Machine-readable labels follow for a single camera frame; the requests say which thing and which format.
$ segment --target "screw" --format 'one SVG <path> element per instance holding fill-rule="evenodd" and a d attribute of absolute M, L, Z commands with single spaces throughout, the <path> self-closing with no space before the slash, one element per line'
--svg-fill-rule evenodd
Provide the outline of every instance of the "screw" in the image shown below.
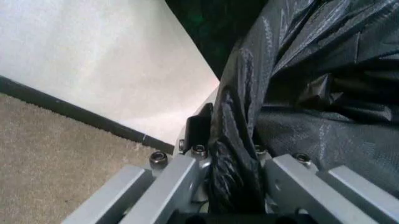
<path fill-rule="evenodd" d="M 166 153 L 157 151 L 150 155 L 150 166 L 152 169 L 163 169 L 168 165 Z"/>
<path fill-rule="evenodd" d="M 179 140 L 179 151 L 183 152 L 184 150 L 184 139 Z"/>
<path fill-rule="evenodd" d="M 312 162 L 310 161 L 310 157 L 305 153 L 295 153 L 292 155 L 298 162 L 302 163 L 305 166 L 310 166 Z"/>
<path fill-rule="evenodd" d="M 199 160 L 203 160 L 207 157 L 207 150 L 203 145 L 195 145 L 191 149 L 191 154 L 194 158 L 197 158 Z"/>

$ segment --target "hex socket bolt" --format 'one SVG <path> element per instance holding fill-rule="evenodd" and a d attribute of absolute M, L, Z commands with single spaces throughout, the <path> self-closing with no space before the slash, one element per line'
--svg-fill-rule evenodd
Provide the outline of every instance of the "hex socket bolt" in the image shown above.
<path fill-rule="evenodd" d="M 208 153 L 203 145 L 195 145 L 191 149 L 191 155 L 198 160 L 203 160 L 207 158 Z"/>
<path fill-rule="evenodd" d="M 168 165 L 166 153 L 157 151 L 150 155 L 150 166 L 152 169 L 163 169 Z"/>
<path fill-rule="evenodd" d="M 305 153 L 295 153 L 292 155 L 299 163 L 305 165 L 305 166 L 310 166 L 312 164 L 312 161 L 310 161 L 310 157 L 305 154 Z"/>

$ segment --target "carpet floor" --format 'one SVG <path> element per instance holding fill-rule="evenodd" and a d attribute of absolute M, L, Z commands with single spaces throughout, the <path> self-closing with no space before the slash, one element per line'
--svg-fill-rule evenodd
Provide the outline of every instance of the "carpet floor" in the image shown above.
<path fill-rule="evenodd" d="M 60 223 L 154 149 L 0 94 L 0 223 Z"/>

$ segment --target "black plastic bag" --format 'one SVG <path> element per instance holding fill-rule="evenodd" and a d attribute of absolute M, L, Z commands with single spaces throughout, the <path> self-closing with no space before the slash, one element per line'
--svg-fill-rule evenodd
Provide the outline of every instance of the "black plastic bag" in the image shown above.
<path fill-rule="evenodd" d="M 274 156 L 307 153 L 322 170 L 344 164 L 398 195 L 398 23 L 398 0 L 265 5 L 221 78 L 211 212 L 264 212 L 255 130 Z"/>

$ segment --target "black plastic part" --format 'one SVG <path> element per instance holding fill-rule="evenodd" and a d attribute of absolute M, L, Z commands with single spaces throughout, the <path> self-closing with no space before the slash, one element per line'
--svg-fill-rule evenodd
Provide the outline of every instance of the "black plastic part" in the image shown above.
<path fill-rule="evenodd" d="M 175 212 L 168 224 L 315 224 L 306 214 L 223 214 L 210 213 L 178 213 Z"/>
<path fill-rule="evenodd" d="M 210 210 L 264 212 L 255 129 L 271 155 L 306 153 L 321 170 L 344 164 L 397 196 L 397 96 L 397 0 L 269 0 L 221 77 Z"/>
<path fill-rule="evenodd" d="M 122 138 L 142 143 L 145 146 L 156 148 L 168 154 L 173 153 L 173 146 L 168 143 L 122 126 L 98 114 L 52 97 L 21 83 L 14 82 L 13 80 L 3 76 L 0 76 L 0 92 L 104 131 L 111 132 L 112 134 Z"/>
<path fill-rule="evenodd" d="M 212 103 L 207 103 L 198 115 L 187 119 L 182 153 L 185 154 L 191 147 L 196 145 L 203 145 L 207 149 L 213 108 Z"/>

